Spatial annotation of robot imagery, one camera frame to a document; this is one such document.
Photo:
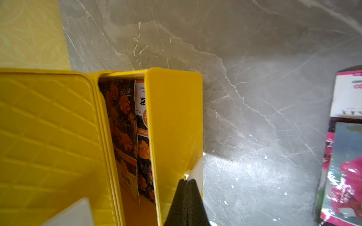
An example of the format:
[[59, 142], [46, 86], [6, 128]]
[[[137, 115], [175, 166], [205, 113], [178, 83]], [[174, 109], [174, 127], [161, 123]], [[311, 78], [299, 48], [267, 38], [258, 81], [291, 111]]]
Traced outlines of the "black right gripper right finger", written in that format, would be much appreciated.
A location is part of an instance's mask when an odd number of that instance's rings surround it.
[[196, 180], [187, 181], [186, 195], [187, 225], [210, 226]]

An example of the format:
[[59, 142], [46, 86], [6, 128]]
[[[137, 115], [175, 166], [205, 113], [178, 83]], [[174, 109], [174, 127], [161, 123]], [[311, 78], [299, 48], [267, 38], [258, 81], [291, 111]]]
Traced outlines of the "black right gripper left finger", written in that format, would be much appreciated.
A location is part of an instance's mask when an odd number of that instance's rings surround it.
[[187, 202], [186, 202], [187, 181], [181, 179], [178, 183], [169, 214], [164, 226], [186, 226], [187, 225]]

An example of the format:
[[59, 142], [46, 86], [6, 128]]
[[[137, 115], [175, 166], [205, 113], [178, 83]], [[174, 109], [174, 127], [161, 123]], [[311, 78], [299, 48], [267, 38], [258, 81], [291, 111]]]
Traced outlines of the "yellow plastic drawer cabinet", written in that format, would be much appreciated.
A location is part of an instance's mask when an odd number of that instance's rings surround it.
[[1, 225], [39, 226], [87, 198], [123, 226], [100, 73], [1, 69]]

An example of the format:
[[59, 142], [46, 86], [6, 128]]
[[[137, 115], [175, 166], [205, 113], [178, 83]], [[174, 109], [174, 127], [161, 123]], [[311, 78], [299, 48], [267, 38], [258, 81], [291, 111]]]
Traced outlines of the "pink hollyhock seed bag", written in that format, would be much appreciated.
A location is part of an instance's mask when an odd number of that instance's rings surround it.
[[314, 216], [320, 226], [362, 224], [362, 71], [337, 73]]

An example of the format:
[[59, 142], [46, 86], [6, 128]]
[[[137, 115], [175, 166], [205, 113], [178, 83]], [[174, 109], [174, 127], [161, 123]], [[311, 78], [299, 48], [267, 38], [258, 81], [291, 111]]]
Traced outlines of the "yellow drawer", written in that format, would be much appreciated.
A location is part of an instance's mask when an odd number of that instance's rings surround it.
[[156, 217], [146, 221], [161, 226], [169, 214], [176, 188], [187, 171], [203, 158], [203, 94], [199, 73], [162, 68], [131, 72], [91, 73], [96, 83], [106, 79], [145, 82], [150, 125], [150, 154], [156, 188]]

